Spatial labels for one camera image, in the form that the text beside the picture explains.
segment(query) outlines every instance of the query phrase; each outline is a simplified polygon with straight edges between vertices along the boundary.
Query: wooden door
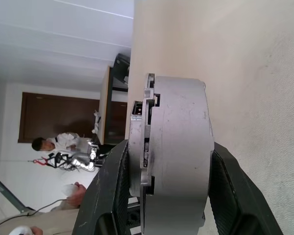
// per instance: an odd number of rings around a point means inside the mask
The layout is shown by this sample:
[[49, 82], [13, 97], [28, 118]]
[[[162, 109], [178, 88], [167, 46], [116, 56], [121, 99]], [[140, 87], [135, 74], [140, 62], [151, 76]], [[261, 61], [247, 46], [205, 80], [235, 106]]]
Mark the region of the wooden door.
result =
[[99, 100], [46, 94], [23, 93], [18, 142], [32, 142], [37, 137], [56, 137], [74, 132], [91, 137], [94, 111]]

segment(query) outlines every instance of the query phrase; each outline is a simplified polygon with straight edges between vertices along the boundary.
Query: silver robotic arm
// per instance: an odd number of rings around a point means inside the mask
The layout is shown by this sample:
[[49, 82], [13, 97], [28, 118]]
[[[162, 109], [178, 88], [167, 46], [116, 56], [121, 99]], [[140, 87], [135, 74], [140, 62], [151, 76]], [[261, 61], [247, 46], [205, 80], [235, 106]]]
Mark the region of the silver robotic arm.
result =
[[204, 224], [214, 150], [205, 84], [149, 74], [144, 96], [134, 103], [128, 140], [141, 230], [194, 235]]

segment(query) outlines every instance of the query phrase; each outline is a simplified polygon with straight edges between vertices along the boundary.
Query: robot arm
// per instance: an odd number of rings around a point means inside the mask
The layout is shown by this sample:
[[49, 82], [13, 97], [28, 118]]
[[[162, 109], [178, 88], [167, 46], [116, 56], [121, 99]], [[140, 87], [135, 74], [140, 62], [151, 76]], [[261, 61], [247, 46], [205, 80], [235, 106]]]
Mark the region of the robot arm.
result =
[[145, 235], [196, 235], [209, 195], [220, 235], [281, 235], [259, 189], [214, 143], [204, 83], [148, 76], [128, 141], [112, 149], [86, 191], [73, 235], [125, 234], [129, 191]]

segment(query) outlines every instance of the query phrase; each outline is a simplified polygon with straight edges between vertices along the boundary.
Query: man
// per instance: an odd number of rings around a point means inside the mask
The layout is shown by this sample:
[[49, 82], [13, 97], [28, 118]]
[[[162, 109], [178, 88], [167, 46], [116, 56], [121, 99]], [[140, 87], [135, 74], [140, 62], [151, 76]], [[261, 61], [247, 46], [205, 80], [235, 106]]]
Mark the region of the man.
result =
[[86, 188], [83, 185], [78, 182], [75, 185], [78, 187], [77, 191], [66, 201], [62, 201], [58, 207], [47, 213], [10, 219], [0, 225], [0, 235], [8, 235], [13, 229], [21, 225], [29, 226], [34, 235], [71, 235], [78, 214], [78, 207], [86, 193]]
[[44, 139], [42, 137], [34, 139], [31, 146], [36, 151], [45, 151], [47, 154], [65, 152], [87, 152], [88, 138], [80, 138], [76, 133], [63, 133], [55, 138]]

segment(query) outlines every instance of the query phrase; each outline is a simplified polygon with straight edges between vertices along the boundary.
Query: white ceiling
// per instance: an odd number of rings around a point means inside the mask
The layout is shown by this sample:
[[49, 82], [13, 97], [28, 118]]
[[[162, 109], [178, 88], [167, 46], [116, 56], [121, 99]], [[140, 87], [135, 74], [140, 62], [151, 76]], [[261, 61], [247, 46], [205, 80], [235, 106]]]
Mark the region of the white ceiling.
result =
[[0, 78], [100, 90], [130, 55], [134, 0], [0, 0]]

